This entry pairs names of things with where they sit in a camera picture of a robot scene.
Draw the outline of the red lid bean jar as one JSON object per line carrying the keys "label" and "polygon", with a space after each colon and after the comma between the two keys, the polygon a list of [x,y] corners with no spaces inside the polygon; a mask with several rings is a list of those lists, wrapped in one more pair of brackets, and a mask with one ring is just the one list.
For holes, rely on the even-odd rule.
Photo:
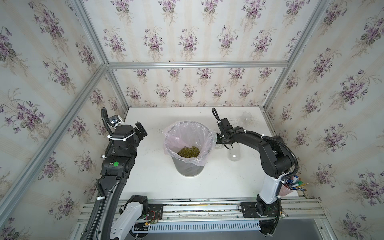
{"label": "red lid bean jar", "polygon": [[241,149],[238,143],[233,143],[232,147],[228,150],[228,159],[232,162],[241,160]]}

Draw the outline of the green lid bean jar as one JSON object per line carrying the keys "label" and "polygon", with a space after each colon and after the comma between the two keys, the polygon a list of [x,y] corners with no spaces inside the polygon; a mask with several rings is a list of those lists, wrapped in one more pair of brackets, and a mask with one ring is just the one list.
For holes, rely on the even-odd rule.
{"label": "green lid bean jar", "polygon": [[222,144],[215,144],[215,149],[216,150],[219,150],[219,149],[222,149],[222,148],[224,148],[224,145],[222,145]]}

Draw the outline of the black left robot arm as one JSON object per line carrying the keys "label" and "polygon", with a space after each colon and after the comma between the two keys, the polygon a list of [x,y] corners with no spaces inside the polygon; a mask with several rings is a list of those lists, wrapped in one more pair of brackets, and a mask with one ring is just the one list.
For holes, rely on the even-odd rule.
{"label": "black left robot arm", "polygon": [[105,107],[101,119],[109,144],[103,156],[101,177],[96,180],[98,192],[91,216],[81,236],[82,240],[124,240],[131,235],[136,221],[149,210],[146,196],[133,195],[118,209],[118,203],[135,165],[137,148],[148,135],[139,122],[126,125],[120,116],[108,116]]}

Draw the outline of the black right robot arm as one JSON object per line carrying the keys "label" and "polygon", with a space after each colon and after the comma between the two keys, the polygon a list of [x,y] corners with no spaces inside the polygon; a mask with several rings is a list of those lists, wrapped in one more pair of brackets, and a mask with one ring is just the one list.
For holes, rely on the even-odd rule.
{"label": "black right robot arm", "polygon": [[233,127],[226,118],[221,119],[215,108],[212,113],[220,132],[217,145],[245,145],[259,152],[265,173],[262,190],[257,195],[256,213],[261,218],[277,218],[281,212],[280,190],[286,180],[297,174],[299,162],[293,151],[279,136],[268,137],[243,127]]}

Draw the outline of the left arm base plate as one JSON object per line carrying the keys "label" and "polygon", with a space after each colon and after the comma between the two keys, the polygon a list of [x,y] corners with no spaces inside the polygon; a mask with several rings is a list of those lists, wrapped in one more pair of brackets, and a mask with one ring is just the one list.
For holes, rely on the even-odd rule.
{"label": "left arm base plate", "polygon": [[164,204],[149,204],[148,212],[137,219],[136,224],[151,225],[163,219]]}

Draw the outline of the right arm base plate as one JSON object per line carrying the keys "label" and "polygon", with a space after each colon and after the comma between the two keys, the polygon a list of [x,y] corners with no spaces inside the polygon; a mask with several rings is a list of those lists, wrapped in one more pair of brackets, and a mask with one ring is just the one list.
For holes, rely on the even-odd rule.
{"label": "right arm base plate", "polygon": [[242,202],[238,211],[244,218],[276,218],[281,214],[282,206],[278,201],[269,205],[264,202]]}

